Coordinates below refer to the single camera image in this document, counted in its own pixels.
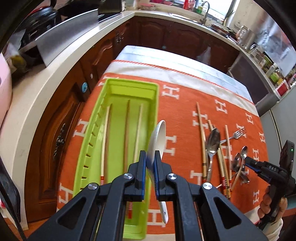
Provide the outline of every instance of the metal screw head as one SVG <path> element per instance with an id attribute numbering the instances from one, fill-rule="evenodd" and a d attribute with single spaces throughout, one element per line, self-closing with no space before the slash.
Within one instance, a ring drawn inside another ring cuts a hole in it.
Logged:
<path id="1" fill-rule="evenodd" d="M 96 190 L 98 188 L 98 184 L 90 183 L 88 186 L 89 190 Z"/>
<path id="2" fill-rule="evenodd" d="M 133 178 L 133 175 L 132 175 L 131 173 L 125 173 L 125 174 L 123 175 L 123 177 L 124 177 L 125 179 L 132 179 L 132 178 Z"/>
<path id="3" fill-rule="evenodd" d="M 176 178 L 177 178 L 177 175 L 175 173 L 168 174 L 168 179 L 175 180 Z"/>
<path id="4" fill-rule="evenodd" d="M 213 187 L 213 185 L 210 183 L 204 183 L 202 186 L 204 187 L 204 189 L 207 189 L 207 190 L 210 190 Z"/>

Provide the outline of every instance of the ornate metal handle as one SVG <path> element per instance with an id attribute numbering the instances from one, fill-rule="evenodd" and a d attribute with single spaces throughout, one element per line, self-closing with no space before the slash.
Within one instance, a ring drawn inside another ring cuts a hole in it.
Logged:
<path id="1" fill-rule="evenodd" d="M 63 146 L 65 145 L 65 140 L 64 138 L 62 137 L 64 131 L 65 131 L 65 123 L 63 124 L 62 128 L 61 128 L 61 132 L 60 134 L 57 136 L 57 140 L 56 140 L 56 145 L 55 145 L 55 150 L 54 150 L 54 159 L 56 158 L 56 155 L 57 155 L 57 151 L 58 151 L 58 148 L 60 146 Z"/>
<path id="2" fill-rule="evenodd" d="M 116 40 L 116 43 L 118 43 L 118 44 L 123 40 L 123 37 L 120 35 L 119 32 L 116 32 L 115 40 Z"/>

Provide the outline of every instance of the kitchen faucet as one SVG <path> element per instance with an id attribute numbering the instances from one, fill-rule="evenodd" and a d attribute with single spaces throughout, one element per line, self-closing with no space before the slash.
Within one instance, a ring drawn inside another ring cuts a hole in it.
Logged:
<path id="1" fill-rule="evenodd" d="M 210 9 L 210 3 L 208 1 L 204 1 L 201 6 L 203 7 L 206 2 L 208 4 L 208 8 L 207 8 L 207 12 L 205 13 L 205 17 L 200 20 L 200 22 L 202 23 L 202 25 L 205 25 L 205 23 L 207 21 L 207 14 L 208 14 L 209 9 Z"/>

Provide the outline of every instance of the red chopstick tip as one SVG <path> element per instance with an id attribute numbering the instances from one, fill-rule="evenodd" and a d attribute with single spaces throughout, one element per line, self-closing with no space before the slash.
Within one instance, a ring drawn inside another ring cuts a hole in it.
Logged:
<path id="1" fill-rule="evenodd" d="M 132 216 L 133 216 L 133 211 L 129 210 L 128 211 L 128 219 L 132 219 Z"/>

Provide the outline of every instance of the silver cutlery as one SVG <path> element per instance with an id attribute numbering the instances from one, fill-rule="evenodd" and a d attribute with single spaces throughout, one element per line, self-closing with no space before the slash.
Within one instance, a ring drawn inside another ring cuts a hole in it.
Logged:
<path id="1" fill-rule="evenodd" d="M 211 181 L 212 177 L 212 165 L 213 165 L 213 156 L 217 153 L 220 145 L 220 131 L 217 128 L 214 128 L 207 140 L 207 154 L 210 158 L 209 169 L 207 171 L 207 182 Z"/>
<path id="2" fill-rule="evenodd" d="M 249 180 L 247 174 L 246 174 L 244 171 L 241 171 L 239 177 L 242 179 L 243 183 L 249 183 L 249 182 L 250 182 L 250 180 Z"/>
<path id="3" fill-rule="evenodd" d="M 243 164 L 244 164 L 244 159 L 247 157 L 247 152 L 248 152 L 248 147 L 247 146 L 244 146 L 241 150 L 241 153 L 240 153 L 240 156 L 241 156 L 241 159 L 242 159 L 242 162 L 240 164 L 240 167 L 239 167 L 239 171 L 237 172 L 237 175 L 235 177 L 235 180 L 232 184 L 232 187 L 231 187 L 231 190 L 233 191 L 233 188 L 235 186 L 235 184 L 237 183 L 237 180 L 242 172 L 242 167 L 243 167 Z"/>
<path id="4" fill-rule="evenodd" d="M 233 133 L 232 137 L 229 137 L 229 140 L 231 140 L 231 139 L 239 139 L 241 136 L 243 136 L 246 133 L 247 133 L 246 128 L 239 129 L 238 131 Z M 222 141 L 220 141 L 220 144 L 223 144 L 225 142 L 226 142 L 226 140 L 222 140 Z"/>
<path id="5" fill-rule="evenodd" d="M 238 152 L 236 155 L 235 155 L 235 158 L 234 160 L 232 161 L 232 170 L 234 170 L 235 172 L 237 172 L 235 169 L 237 167 L 239 167 L 240 163 L 239 163 L 239 160 L 240 160 L 240 153 Z"/>

